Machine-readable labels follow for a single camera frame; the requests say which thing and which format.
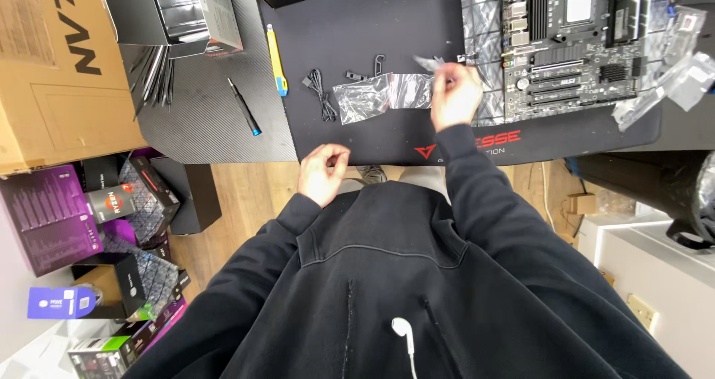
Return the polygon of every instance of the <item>electrical outlet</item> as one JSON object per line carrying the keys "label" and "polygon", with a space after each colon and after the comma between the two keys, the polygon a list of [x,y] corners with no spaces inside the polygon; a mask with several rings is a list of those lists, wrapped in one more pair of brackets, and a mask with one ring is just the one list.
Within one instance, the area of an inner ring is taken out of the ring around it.
{"label": "electrical outlet", "polygon": [[653,329],[655,328],[654,321],[658,313],[633,294],[629,294],[626,305],[628,305],[628,308],[630,308],[646,330],[648,330],[650,334],[653,334]]}

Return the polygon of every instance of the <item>black hoodie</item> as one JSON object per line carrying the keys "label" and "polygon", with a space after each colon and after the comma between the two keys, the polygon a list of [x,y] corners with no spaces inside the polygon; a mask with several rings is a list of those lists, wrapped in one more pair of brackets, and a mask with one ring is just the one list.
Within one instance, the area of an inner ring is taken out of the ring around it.
{"label": "black hoodie", "polygon": [[680,378],[597,269],[460,125],[437,135],[452,207],[387,182],[296,194],[126,378]]}

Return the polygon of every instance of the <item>cable on floor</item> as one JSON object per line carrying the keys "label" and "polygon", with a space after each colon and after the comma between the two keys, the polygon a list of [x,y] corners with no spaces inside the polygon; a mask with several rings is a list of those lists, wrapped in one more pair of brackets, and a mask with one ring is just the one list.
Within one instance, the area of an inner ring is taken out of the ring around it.
{"label": "cable on floor", "polygon": [[553,218],[551,218],[551,212],[549,211],[549,202],[546,200],[549,189],[546,186],[546,163],[544,162],[541,162],[541,177],[543,178],[543,207],[546,209],[546,215],[549,217],[551,229],[556,232],[556,227],[553,225]]}
{"label": "cable on floor", "polygon": [[305,84],[306,87],[311,89],[315,96],[318,98],[318,100],[320,100],[320,107],[322,108],[322,120],[324,122],[334,121],[335,109],[333,108],[333,105],[330,104],[330,101],[327,99],[328,93],[322,90],[322,76],[320,75],[320,71],[317,69],[313,69],[312,71],[310,71],[308,77],[303,79],[303,84]]}

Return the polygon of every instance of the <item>screwdriver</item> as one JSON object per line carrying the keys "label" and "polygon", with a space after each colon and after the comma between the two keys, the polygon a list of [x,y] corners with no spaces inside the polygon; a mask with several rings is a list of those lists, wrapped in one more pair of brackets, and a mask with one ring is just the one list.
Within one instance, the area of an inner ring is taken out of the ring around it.
{"label": "screwdriver", "polygon": [[260,135],[261,129],[258,127],[258,124],[256,124],[256,120],[253,118],[253,115],[251,115],[251,110],[248,109],[246,101],[243,100],[243,96],[241,96],[241,93],[238,92],[238,89],[236,89],[236,85],[234,85],[234,83],[231,81],[231,78],[226,79],[228,79],[228,84],[230,84],[231,89],[233,89],[233,95],[234,97],[236,97],[238,108],[241,109],[241,112],[243,112],[243,116],[246,117],[246,122],[248,123],[248,127],[251,129],[253,136]]}

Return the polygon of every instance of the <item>floor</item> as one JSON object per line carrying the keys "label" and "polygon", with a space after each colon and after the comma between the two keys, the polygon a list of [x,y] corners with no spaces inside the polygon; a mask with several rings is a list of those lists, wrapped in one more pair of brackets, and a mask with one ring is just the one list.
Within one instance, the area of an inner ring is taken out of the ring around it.
{"label": "floor", "polygon": [[[404,170],[400,166],[383,168],[389,179],[398,179]],[[544,205],[546,192],[546,203],[555,231],[567,240],[575,236],[581,216],[567,214],[563,206],[569,194],[581,193],[584,187],[569,174],[562,160],[501,169],[511,181],[514,191],[549,221]],[[223,217],[200,234],[169,238],[174,262],[185,267],[192,279],[184,291],[188,301],[206,287],[211,277],[243,242],[251,238],[267,220],[275,218],[285,206],[296,192],[299,164],[214,164],[212,171]],[[350,167],[347,176],[359,174]]]}

